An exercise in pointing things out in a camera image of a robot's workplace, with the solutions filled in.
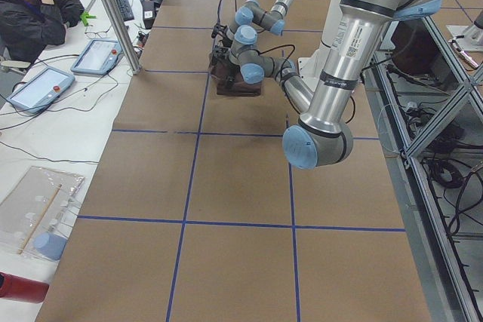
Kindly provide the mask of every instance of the black jacket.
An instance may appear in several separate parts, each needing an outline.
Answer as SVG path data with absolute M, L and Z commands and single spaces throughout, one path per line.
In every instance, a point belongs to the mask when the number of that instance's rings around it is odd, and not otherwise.
M 33 63 L 46 45 L 65 42 L 64 23 L 75 26 L 83 11 L 79 0 L 39 0 L 33 8 L 23 0 L 0 0 L 0 37 L 12 60 Z

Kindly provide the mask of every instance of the keyboard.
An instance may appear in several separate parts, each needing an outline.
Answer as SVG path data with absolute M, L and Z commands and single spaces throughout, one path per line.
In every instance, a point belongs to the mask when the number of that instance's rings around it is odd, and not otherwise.
M 133 10 L 129 4 L 129 0 L 115 0 L 115 2 L 121 11 L 123 21 L 127 22 L 128 20 L 134 19 Z

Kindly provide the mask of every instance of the blue framed tablet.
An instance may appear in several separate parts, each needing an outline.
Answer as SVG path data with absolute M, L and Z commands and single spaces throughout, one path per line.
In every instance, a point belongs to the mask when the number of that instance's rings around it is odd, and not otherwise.
M 37 113 L 49 107 L 74 80 L 70 73 L 47 67 L 7 97 L 7 101 L 22 111 Z
M 77 75 L 105 75 L 120 60 L 121 45 L 113 39 L 91 39 L 70 70 Z

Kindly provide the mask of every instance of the wooden stick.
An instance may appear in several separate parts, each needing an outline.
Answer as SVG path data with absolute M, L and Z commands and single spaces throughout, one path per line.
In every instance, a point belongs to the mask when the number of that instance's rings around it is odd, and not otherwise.
M 37 230 L 38 225 L 44 219 L 45 214 L 47 213 L 47 210 L 49 207 L 51 207 L 52 203 L 54 202 L 55 198 L 57 197 L 57 194 L 59 194 L 59 191 L 62 189 L 62 184 L 59 184 L 57 188 L 55 189 L 54 193 L 52 194 L 51 198 L 49 199 L 47 205 L 44 208 L 44 211 L 42 211 L 42 214 L 40 214 L 40 217 L 38 220 L 35 222 L 35 225 L 33 226 L 32 230 L 30 231 L 29 235 L 27 238 L 25 238 L 25 241 L 23 241 L 22 245 L 20 246 L 20 249 L 17 251 L 17 254 L 22 254 L 23 250 L 25 249 L 26 245 L 29 243 L 30 238 L 32 237 L 33 233 L 35 233 L 35 230 Z

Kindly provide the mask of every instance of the sleeve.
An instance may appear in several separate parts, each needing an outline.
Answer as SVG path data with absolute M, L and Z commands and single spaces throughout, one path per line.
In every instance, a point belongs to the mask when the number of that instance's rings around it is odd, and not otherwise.
M 9 32 L 19 34 L 35 43 L 43 45 L 59 45 L 65 42 L 66 29 L 62 14 L 55 5 L 42 4 L 40 11 L 45 20 L 42 21 L 22 5 L 8 5 L 2 12 L 2 23 Z
M 76 26 L 84 12 L 84 6 L 80 0 L 54 0 L 54 4 L 60 9 L 63 23 L 69 22 L 69 26 Z

